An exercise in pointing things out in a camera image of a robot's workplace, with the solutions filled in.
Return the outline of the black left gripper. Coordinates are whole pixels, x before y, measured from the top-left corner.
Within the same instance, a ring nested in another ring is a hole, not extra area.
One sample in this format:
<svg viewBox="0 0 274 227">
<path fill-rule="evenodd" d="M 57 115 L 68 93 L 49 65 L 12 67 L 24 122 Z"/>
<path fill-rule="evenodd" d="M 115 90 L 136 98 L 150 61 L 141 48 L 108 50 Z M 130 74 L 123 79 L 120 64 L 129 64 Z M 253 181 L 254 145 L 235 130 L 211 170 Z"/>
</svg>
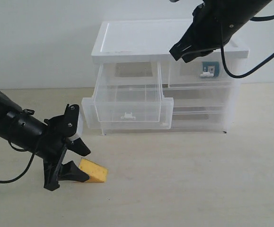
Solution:
<svg viewBox="0 0 274 227">
<path fill-rule="evenodd" d="M 79 169 L 73 161 L 62 164 L 67 149 L 85 157 L 90 154 L 90 149 L 78 138 L 74 141 L 65 139 L 57 126 L 62 123 L 62 116 L 45 119 L 47 128 L 41 136 L 36 155 L 43 160 L 44 188 L 54 191 L 60 187 L 59 181 L 86 182 L 89 175 Z"/>
</svg>

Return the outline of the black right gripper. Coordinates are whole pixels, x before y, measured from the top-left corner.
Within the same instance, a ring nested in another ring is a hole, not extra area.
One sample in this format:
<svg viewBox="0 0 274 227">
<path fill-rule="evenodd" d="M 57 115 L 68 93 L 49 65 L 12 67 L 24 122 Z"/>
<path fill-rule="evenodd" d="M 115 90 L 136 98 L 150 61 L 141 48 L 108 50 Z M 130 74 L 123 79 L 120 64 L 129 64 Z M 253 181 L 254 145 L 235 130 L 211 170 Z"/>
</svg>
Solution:
<svg viewBox="0 0 274 227">
<path fill-rule="evenodd" d="M 169 53 L 191 62 L 225 45 L 253 17 L 250 0 L 204 0 L 193 13 L 193 22 Z"/>
</svg>

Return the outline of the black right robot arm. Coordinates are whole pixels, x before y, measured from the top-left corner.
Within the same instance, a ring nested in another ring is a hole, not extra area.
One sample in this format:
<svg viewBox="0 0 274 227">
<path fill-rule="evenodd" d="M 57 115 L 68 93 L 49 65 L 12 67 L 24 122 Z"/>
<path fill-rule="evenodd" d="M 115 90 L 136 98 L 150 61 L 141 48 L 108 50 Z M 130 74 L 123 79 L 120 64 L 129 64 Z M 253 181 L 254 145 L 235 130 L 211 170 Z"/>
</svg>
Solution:
<svg viewBox="0 0 274 227">
<path fill-rule="evenodd" d="M 170 54 L 176 61 L 190 62 L 220 49 L 269 3 L 269 0 L 204 0 L 193 10 L 191 25 L 170 48 Z"/>
</svg>

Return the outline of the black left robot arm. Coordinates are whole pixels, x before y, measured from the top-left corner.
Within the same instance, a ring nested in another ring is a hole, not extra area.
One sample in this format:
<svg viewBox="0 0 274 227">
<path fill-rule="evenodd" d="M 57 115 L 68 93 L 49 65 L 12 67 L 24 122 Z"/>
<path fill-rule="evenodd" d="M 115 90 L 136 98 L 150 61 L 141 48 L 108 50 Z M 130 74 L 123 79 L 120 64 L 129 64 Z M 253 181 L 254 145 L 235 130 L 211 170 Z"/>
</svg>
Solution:
<svg viewBox="0 0 274 227">
<path fill-rule="evenodd" d="M 63 163 L 67 150 L 85 157 L 91 153 L 82 141 L 83 119 L 78 104 L 67 105 L 62 115 L 36 119 L 34 110 L 21 106 L 0 92 L 0 137 L 18 152 L 43 160 L 44 188 L 54 191 L 59 181 L 86 182 L 90 176 L 73 161 Z"/>
</svg>

